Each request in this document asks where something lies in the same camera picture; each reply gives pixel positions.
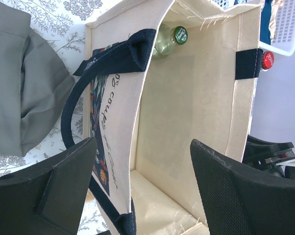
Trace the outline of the beige canvas tote bag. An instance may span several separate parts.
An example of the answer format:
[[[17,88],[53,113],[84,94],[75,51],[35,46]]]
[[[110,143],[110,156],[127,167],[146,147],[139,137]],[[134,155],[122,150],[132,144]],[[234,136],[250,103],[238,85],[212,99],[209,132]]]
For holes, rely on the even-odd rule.
[[[229,78],[215,63],[204,71],[207,59],[173,58],[188,40],[154,59],[156,32],[134,27],[160,8],[123,20],[109,18],[114,7],[86,26],[89,58],[63,110],[63,142],[74,144],[71,118],[83,96],[84,136],[97,141],[89,188],[111,234],[209,235],[190,144],[241,161],[258,76],[250,59]]]

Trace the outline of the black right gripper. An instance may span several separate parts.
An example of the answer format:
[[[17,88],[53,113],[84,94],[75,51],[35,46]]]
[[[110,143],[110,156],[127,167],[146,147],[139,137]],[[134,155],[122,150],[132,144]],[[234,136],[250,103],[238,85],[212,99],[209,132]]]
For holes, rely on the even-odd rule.
[[[248,135],[242,163],[275,175],[277,177],[295,180],[295,166],[282,163],[295,160],[292,142],[269,142]]]

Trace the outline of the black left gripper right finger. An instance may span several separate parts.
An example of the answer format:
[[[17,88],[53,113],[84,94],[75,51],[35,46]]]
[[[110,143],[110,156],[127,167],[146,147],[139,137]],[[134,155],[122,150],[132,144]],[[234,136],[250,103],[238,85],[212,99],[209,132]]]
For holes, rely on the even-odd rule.
[[[191,161],[212,235],[295,235],[295,181],[231,159],[197,139]]]

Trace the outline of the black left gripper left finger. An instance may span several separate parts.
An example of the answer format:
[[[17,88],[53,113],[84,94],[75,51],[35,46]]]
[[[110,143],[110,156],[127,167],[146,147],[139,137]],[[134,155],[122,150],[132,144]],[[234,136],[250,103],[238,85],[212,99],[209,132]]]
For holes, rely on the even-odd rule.
[[[97,147],[87,138],[0,177],[0,235],[75,235]]]

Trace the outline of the dark cola bottle red cap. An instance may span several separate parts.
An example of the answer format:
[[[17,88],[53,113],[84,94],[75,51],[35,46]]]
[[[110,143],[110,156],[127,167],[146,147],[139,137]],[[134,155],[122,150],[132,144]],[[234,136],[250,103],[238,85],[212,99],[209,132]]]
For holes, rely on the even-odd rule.
[[[271,51],[265,51],[261,59],[261,70],[267,71],[273,67],[274,54]]]

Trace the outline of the clear Chang bottle back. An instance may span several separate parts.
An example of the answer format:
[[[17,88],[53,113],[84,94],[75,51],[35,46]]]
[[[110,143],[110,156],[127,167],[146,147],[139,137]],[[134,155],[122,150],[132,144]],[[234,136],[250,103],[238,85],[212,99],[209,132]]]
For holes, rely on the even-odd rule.
[[[152,58],[162,59],[174,52],[176,47],[184,45],[188,40],[187,29],[183,26],[171,28],[166,24],[160,24],[156,37]]]

